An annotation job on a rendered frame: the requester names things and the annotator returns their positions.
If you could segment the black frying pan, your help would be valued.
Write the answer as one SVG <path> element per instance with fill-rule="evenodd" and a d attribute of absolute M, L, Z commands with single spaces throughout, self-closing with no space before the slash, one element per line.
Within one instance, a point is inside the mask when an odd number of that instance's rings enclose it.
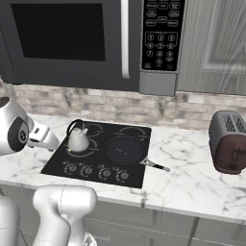
<path fill-rule="evenodd" d="M 145 165 L 169 172 L 168 167 L 148 159 L 146 145 L 136 137 L 120 135 L 108 140 L 104 145 L 104 155 L 116 165 Z"/>

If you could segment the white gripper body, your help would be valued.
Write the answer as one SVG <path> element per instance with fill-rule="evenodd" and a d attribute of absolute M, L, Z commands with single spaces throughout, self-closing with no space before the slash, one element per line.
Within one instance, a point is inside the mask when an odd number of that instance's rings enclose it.
<path fill-rule="evenodd" d="M 31 133 L 31 142 L 35 147 L 45 148 L 49 151 L 55 151 L 59 147 L 58 138 L 46 128 L 36 128 Z"/>

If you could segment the grey cupboard door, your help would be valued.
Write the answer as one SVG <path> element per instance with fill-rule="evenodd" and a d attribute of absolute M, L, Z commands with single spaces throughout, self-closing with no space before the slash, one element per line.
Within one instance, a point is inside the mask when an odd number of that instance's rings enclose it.
<path fill-rule="evenodd" d="M 188 0 L 177 89 L 246 95 L 246 0 Z"/>

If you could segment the black hob knob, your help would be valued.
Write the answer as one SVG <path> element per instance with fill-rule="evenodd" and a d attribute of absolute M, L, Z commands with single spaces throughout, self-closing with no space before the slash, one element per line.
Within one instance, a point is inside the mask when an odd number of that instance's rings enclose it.
<path fill-rule="evenodd" d="M 111 171 L 108 168 L 102 168 L 99 171 L 99 178 L 101 180 L 106 180 L 111 175 Z"/>
<path fill-rule="evenodd" d="M 86 165 L 81 169 L 81 176 L 88 178 L 89 175 L 92 173 L 93 169 L 91 165 Z"/>
<path fill-rule="evenodd" d="M 77 165 L 74 163 L 67 163 L 64 168 L 64 172 L 68 175 L 71 175 L 77 170 Z"/>
<path fill-rule="evenodd" d="M 129 178 L 129 173 L 126 170 L 121 170 L 116 174 L 116 179 L 120 183 L 125 183 L 128 178 Z"/>

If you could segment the silver and brown toaster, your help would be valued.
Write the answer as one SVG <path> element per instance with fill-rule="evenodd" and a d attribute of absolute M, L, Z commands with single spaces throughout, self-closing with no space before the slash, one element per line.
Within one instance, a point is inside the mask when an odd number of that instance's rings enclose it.
<path fill-rule="evenodd" d="M 238 175 L 246 168 L 246 122 L 236 111 L 217 111 L 209 124 L 209 148 L 214 168 Z"/>

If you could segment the dark grey microwave oven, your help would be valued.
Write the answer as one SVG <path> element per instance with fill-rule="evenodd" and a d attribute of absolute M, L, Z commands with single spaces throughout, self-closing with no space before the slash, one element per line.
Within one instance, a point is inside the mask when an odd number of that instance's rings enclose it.
<path fill-rule="evenodd" d="M 139 92 L 172 96 L 187 0 L 142 0 Z"/>

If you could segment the grey drawer front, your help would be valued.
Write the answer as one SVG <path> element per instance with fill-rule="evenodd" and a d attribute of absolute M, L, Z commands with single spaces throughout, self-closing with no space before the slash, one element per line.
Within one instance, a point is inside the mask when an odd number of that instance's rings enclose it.
<path fill-rule="evenodd" d="M 190 246 L 195 218 L 99 201 L 87 220 L 152 239 L 159 246 Z"/>
<path fill-rule="evenodd" d="M 191 246 L 246 246 L 246 225 L 200 218 Z"/>

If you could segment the dark microwave door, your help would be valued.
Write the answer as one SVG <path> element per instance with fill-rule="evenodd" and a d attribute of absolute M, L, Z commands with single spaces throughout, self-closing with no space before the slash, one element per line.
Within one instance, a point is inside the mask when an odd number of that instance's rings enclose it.
<path fill-rule="evenodd" d="M 130 79 L 122 77 L 120 0 L 0 0 L 7 84 L 139 90 L 142 0 L 129 0 Z"/>

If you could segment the black hob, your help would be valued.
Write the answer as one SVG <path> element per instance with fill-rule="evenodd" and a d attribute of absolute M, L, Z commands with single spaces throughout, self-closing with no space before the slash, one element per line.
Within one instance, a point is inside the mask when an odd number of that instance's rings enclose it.
<path fill-rule="evenodd" d="M 88 148 L 81 153 L 74 153 L 68 149 L 68 137 L 66 137 L 51 159 L 47 161 L 41 173 L 102 184 L 142 188 L 145 166 L 141 164 L 115 165 L 105 157 L 103 148 L 108 140 L 117 135 L 136 137 L 149 148 L 152 129 L 136 125 L 120 125 L 97 121 L 86 121 L 85 125 L 87 128 L 86 136 L 89 141 Z M 71 175 L 64 172 L 65 165 L 68 162 L 77 165 L 77 170 Z M 81 169 L 86 165 L 91 165 L 93 169 L 88 178 L 81 176 Z M 111 171 L 111 175 L 106 180 L 99 178 L 99 171 L 102 168 L 108 168 Z M 125 183 L 120 183 L 116 179 L 116 174 L 121 170 L 126 170 L 129 173 L 129 178 Z"/>

